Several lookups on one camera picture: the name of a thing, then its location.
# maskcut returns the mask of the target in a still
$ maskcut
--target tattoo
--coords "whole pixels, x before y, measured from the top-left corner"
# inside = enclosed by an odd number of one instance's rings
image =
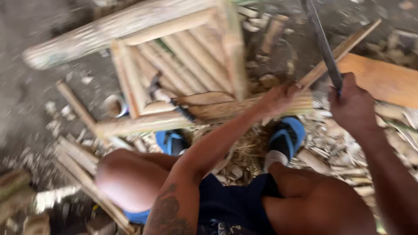
[[[178,218],[177,213],[180,204],[173,195],[166,197],[167,194],[175,192],[176,184],[168,186],[167,190],[157,197],[148,218],[144,234],[159,235],[193,235],[194,232],[190,224],[182,218]]]

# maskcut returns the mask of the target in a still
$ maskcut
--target hand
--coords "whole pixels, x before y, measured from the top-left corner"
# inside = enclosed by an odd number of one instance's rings
[[[341,95],[330,87],[328,101],[335,121],[354,138],[379,129],[375,117],[375,102],[371,94],[356,85],[353,73],[343,75]]]
[[[300,92],[298,85],[281,85],[273,87],[261,98],[253,109],[260,119],[270,118],[286,111],[292,104],[293,98]]]

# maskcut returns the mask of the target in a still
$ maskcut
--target floor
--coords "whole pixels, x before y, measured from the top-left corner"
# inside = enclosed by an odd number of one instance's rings
[[[342,40],[340,35],[349,35],[378,17],[383,23],[367,41],[386,40],[395,28],[418,32],[418,8],[402,10],[398,1],[314,1],[330,44],[334,46]],[[321,60],[300,3],[294,0],[265,2],[275,6],[267,7],[266,12],[291,16],[287,28],[292,28],[294,33],[283,38],[291,42],[297,52],[293,78],[300,78]],[[55,102],[58,110],[67,105],[54,84],[72,73],[69,86],[96,119],[104,118],[103,100],[117,92],[119,84],[111,59],[105,53],[94,53],[45,71],[26,66],[21,53],[29,46],[92,21],[93,7],[94,3],[89,0],[0,1],[0,171],[19,166],[30,169],[34,174],[33,184],[39,191],[66,183],[53,167],[50,147],[54,137],[46,129],[52,117],[45,112],[45,103]],[[283,58],[283,53],[272,56],[271,62],[265,65],[265,72],[285,73],[287,67]],[[82,73],[94,77],[91,83],[81,82]],[[64,136],[70,133],[77,137],[85,127],[79,119],[68,122],[61,117],[60,121]],[[94,137],[88,133],[86,138]]]

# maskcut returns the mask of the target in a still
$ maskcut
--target dark blue shorts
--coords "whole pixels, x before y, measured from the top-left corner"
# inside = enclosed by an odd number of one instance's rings
[[[276,234],[261,204],[261,196],[281,197],[270,174],[257,176],[248,186],[227,187],[209,174],[200,183],[199,190],[199,224],[216,219],[260,234]],[[145,223],[149,211],[125,214],[133,223]]]

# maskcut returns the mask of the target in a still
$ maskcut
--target tattooed arm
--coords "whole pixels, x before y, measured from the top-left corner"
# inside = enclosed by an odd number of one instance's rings
[[[192,235],[197,230],[199,184],[257,121],[284,112],[297,86],[274,87],[256,105],[205,135],[174,164],[152,207],[145,235]]]

